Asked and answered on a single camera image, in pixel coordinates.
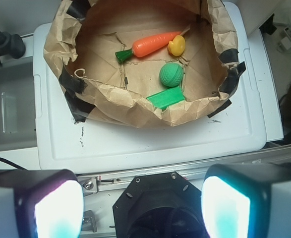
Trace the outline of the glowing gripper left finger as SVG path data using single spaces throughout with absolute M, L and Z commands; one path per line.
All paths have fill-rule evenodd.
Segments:
M 0 170 L 0 238 L 77 238 L 83 189 L 70 170 Z

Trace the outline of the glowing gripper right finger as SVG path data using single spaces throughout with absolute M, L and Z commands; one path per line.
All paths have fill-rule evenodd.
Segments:
M 291 163 L 212 165 L 201 209 L 211 238 L 291 238 Z

